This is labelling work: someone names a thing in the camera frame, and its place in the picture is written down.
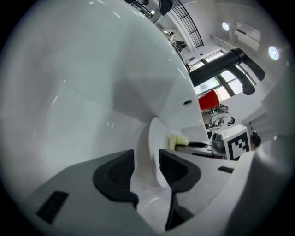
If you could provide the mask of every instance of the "ceiling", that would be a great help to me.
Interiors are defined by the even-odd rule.
[[[197,55],[207,46],[214,47],[210,35],[214,35],[234,47],[239,47],[250,56],[262,69],[272,85],[287,70],[293,57],[291,47],[282,32],[267,12],[254,0],[196,0],[186,5],[200,35],[203,48],[197,48]],[[260,31],[261,40],[257,51],[237,39],[230,40],[230,32],[222,28],[222,22],[229,24],[230,29],[236,28],[236,23],[247,24]],[[280,53],[280,59],[274,61],[268,54],[268,48],[275,46]]]

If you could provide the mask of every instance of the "metal bar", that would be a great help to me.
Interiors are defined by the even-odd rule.
[[[205,59],[202,59],[201,62],[203,62],[204,64],[208,63]],[[227,81],[220,74],[217,75],[215,78],[218,80],[219,84],[225,88],[225,90],[227,91],[230,97],[236,95],[235,92],[230,87],[230,85],[227,83]]]
[[[179,17],[179,19],[184,24],[186,30],[188,31],[195,48],[203,46],[203,40],[200,36],[200,33],[189,15],[188,11],[185,9],[183,4],[179,0],[173,0],[172,2],[172,9],[176,13],[176,15]]]
[[[186,16],[188,16],[188,15],[185,15],[184,17],[186,17]],[[184,18],[184,17],[180,17],[179,19],[182,19],[182,18]]]

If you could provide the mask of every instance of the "air conditioner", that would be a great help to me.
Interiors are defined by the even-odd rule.
[[[260,44],[260,32],[246,24],[237,22],[236,26],[235,34],[238,40],[257,51]]]

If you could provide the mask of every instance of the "ceiling light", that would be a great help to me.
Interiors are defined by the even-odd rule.
[[[227,23],[225,23],[225,22],[222,23],[222,28],[224,28],[224,30],[226,30],[226,31],[230,30],[229,25]]]
[[[270,46],[268,48],[268,54],[270,55],[271,59],[278,60],[279,59],[279,53],[278,50],[274,46]]]

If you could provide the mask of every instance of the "railing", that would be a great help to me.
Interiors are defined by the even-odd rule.
[[[177,14],[179,19],[184,24],[186,30],[189,32],[189,35],[191,39],[194,42],[194,46],[197,48],[199,46],[203,46],[203,40],[199,34],[199,31],[194,24],[194,21],[190,17],[189,13],[185,9],[185,7],[182,5],[182,3],[179,0],[173,0],[172,1],[172,9]]]

